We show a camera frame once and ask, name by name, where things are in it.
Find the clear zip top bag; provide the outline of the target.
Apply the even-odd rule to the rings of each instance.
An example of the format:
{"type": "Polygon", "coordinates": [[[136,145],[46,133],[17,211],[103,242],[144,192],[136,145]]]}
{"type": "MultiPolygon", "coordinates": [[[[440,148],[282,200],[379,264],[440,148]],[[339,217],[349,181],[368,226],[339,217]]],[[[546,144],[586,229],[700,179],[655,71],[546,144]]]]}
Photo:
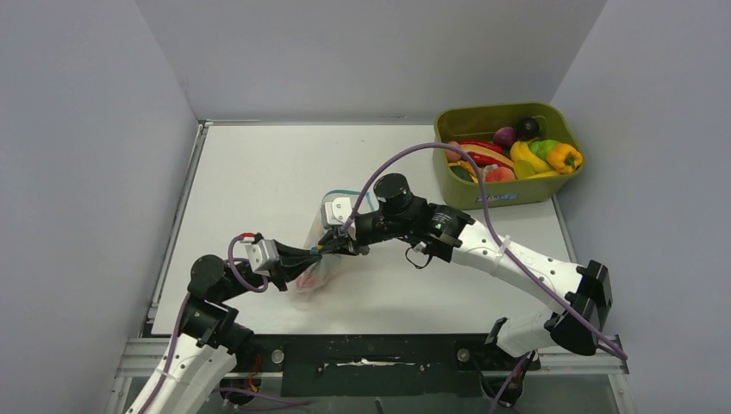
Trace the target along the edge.
{"type": "Polygon", "coordinates": [[[359,191],[334,189],[322,197],[319,210],[304,242],[304,246],[309,248],[312,254],[319,254],[320,259],[315,264],[309,265],[292,285],[294,292],[302,300],[309,298],[313,292],[344,273],[342,264],[344,254],[326,251],[326,235],[329,230],[334,230],[336,233],[336,227],[345,223],[359,196],[359,191]]]}

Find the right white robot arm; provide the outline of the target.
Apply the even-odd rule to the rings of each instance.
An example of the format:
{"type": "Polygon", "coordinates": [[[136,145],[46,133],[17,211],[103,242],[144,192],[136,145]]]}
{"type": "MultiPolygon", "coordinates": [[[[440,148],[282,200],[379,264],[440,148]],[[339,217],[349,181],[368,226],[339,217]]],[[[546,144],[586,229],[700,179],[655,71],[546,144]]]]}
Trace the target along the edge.
{"type": "Polygon", "coordinates": [[[414,195],[400,173],[378,179],[374,197],[378,207],[366,213],[355,212],[350,195],[322,202],[321,254],[365,255],[373,244],[399,240],[429,259],[477,269],[538,299],[543,310],[496,320],[484,345],[493,367],[552,346],[584,356],[609,350],[600,335],[613,298],[602,263],[582,266],[494,237],[465,212],[414,195]]]}

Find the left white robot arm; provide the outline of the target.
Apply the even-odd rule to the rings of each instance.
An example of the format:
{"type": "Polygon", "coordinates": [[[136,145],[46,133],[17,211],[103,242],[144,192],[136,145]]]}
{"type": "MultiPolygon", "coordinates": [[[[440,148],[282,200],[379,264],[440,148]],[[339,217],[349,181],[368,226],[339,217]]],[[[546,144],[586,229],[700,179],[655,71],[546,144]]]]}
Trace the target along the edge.
{"type": "Polygon", "coordinates": [[[206,254],[191,266],[187,293],[161,360],[128,407],[129,413],[196,413],[252,348],[254,333],[226,303],[270,287],[281,292],[319,263],[315,250],[291,248],[254,235],[241,257],[206,254]]]}

